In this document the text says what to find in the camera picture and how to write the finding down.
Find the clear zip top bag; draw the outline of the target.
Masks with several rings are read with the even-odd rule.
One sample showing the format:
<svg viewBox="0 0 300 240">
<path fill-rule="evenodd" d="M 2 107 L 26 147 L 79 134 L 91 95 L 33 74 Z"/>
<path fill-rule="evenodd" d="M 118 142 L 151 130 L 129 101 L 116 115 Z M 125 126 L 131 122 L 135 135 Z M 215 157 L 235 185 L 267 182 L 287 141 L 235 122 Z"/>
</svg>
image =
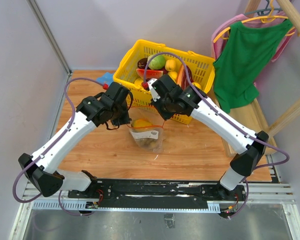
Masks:
<svg viewBox="0 0 300 240">
<path fill-rule="evenodd" d="M 147 150 L 153 153 L 160 153 L 163 150 L 163 138 L 164 138 L 164 124 L 165 121 L 152 106 L 132 106 L 130 108 L 129 116 L 131 118 L 130 124 L 128 124 L 129 133 L 133 140 L 137 144 L 137 141 L 144 138 L 151 138 L 159 141 L 159 148 L 155 151 Z M 144 119 L 152 123 L 151 127 L 145 128 L 133 128 L 132 123 L 134 120 Z"/>
</svg>

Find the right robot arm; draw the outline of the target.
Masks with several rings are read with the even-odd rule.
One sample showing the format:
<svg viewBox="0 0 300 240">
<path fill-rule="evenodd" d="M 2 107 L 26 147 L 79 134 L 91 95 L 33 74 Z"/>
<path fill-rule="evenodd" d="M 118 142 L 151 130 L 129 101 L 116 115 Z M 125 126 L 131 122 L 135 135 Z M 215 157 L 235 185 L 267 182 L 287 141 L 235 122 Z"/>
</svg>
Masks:
<svg viewBox="0 0 300 240">
<path fill-rule="evenodd" d="M 240 124 L 217 105 L 198 87 L 190 84 L 182 89 L 168 75 L 147 82 L 151 105 L 166 121 L 174 115 L 186 115 L 205 124 L 236 151 L 229 168 L 217 183 L 216 193 L 222 200 L 230 199 L 237 185 L 250 176 L 265 153 L 269 136 Z"/>
</svg>

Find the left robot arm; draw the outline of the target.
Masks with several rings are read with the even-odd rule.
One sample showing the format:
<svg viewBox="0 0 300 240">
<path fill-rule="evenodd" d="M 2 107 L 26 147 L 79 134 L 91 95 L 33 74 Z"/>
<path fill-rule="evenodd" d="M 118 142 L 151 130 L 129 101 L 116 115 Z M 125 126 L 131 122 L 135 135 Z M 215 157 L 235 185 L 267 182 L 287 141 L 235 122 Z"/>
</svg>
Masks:
<svg viewBox="0 0 300 240">
<path fill-rule="evenodd" d="M 130 123 L 127 97 L 133 94 L 126 87 L 113 82 L 95 96 L 84 98 L 72 109 L 68 122 L 40 149 L 22 154 L 18 162 L 22 174 L 43 197 L 58 191 L 79 191 L 86 198 L 97 193 L 97 179 L 89 172 L 60 170 L 59 165 L 68 153 L 90 132 L 100 125 L 113 125 L 116 130 Z"/>
</svg>

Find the brown longan bunch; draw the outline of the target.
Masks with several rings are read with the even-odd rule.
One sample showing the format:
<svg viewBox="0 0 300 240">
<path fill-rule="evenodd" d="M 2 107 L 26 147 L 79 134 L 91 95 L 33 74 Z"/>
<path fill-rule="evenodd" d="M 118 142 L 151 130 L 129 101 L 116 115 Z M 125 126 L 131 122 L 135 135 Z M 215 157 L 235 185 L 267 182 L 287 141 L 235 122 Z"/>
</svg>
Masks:
<svg viewBox="0 0 300 240">
<path fill-rule="evenodd" d="M 156 151 L 160 147 L 160 143 L 157 139 L 142 138 L 137 141 L 139 147 L 149 150 Z"/>
</svg>

